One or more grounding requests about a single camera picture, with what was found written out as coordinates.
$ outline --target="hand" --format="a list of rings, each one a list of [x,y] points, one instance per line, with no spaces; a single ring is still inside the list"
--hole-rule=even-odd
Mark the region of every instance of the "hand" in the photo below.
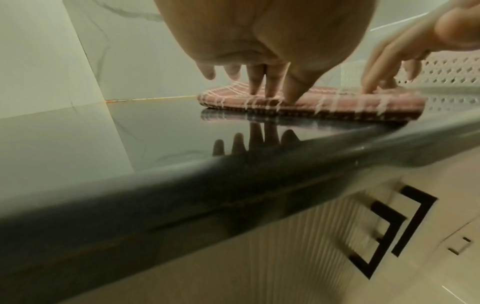
[[[283,83],[295,102],[343,62],[363,38],[376,0],[155,0],[183,50],[207,79],[223,66],[233,80],[246,65],[250,93]]]
[[[459,0],[389,37],[374,48],[365,66],[363,93],[396,87],[402,62],[409,80],[422,70],[421,60],[431,52],[480,49],[480,0]]]
[[[265,123],[265,140],[262,133],[262,127],[259,123],[250,123],[250,140],[248,143],[248,149],[255,150],[264,147],[273,147],[278,145],[286,145],[299,142],[300,139],[295,135],[292,130],[286,130],[279,138],[277,126],[272,123]],[[233,138],[233,145],[231,148],[232,155],[242,154],[247,151],[244,143],[244,136],[242,133],[235,134]],[[225,155],[224,141],[219,139],[215,141],[213,145],[213,156]]]

